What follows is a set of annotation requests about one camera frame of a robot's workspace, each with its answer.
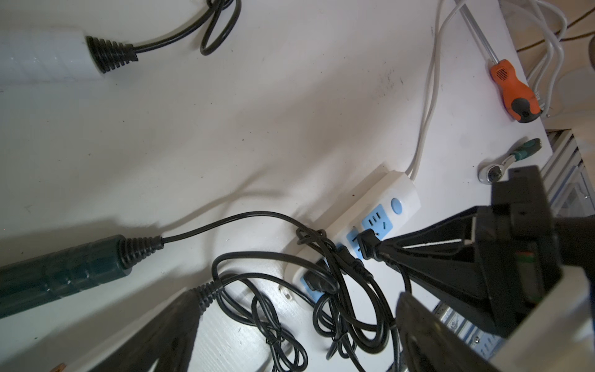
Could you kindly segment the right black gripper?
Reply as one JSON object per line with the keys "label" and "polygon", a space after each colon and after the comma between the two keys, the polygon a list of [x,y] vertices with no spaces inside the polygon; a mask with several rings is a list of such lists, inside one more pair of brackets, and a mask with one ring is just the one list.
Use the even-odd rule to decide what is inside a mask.
{"label": "right black gripper", "polygon": [[[475,263],[412,254],[472,254]],[[594,218],[554,217],[536,166],[517,167],[491,187],[491,205],[472,207],[416,232],[376,245],[378,260],[481,330],[508,337],[562,280],[581,268],[594,302]]]}

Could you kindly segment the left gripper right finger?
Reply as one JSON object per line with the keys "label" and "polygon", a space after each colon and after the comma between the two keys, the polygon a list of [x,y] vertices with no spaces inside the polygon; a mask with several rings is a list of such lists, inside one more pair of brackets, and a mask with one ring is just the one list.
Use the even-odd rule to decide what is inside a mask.
{"label": "left gripper right finger", "polygon": [[400,294],[396,326],[410,371],[495,371],[412,294]]}

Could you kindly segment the dark green hair dryer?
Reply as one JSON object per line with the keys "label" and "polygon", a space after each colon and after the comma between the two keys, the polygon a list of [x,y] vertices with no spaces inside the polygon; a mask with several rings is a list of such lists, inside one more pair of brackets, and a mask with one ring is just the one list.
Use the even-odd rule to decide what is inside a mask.
{"label": "dark green hair dryer", "polygon": [[321,230],[279,212],[251,211],[232,215],[214,223],[172,237],[125,238],[122,235],[85,243],[51,254],[12,263],[1,269],[1,316],[6,318],[70,295],[86,291],[129,275],[133,267],[169,243],[206,233],[242,219],[267,217],[291,223],[300,244],[308,245],[327,260],[328,271],[310,261],[287,254],[251,252],[250,257],[280,260],[315,272],[326,282],[328,293],[339,292],[336,271],[370,279],[363,263],[345,248],[339,249]]}

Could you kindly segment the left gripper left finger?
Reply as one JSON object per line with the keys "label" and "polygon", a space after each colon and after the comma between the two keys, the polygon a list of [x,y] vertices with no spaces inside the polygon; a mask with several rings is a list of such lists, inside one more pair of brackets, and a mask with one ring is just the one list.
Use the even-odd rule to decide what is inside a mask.
{"label": "left gripper left finger", "polygon": [[92,370],[187,371],[204,311],[204,295],[184,292]]}

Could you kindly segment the white blue power strip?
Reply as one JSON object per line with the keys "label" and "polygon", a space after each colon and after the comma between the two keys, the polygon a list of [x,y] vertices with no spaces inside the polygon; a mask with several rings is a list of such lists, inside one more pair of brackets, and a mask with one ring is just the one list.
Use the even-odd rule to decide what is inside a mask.
{"label": "white blue power strip", "polygon": [[443,18],[443,2],[439,2],[435,19],[436,30],[432,58],[426,78],[421,125],[415,153],[409,168],[405,172],[395,170],[388,172],[334,223],[319,231],[337,248],[346,248],[347,252],[357,259],[363,257],[359,243],[357,243],[359,233],[370,230],[374,237],[382,240],[386,236],[398,232],[421,209],[421,199],[414,180],[418,175],[427,132],[439,97],[443,40],[447,26],[456,15],[463,13],[464,8],[466,8],[466,2],[457,1],[446,18]]}

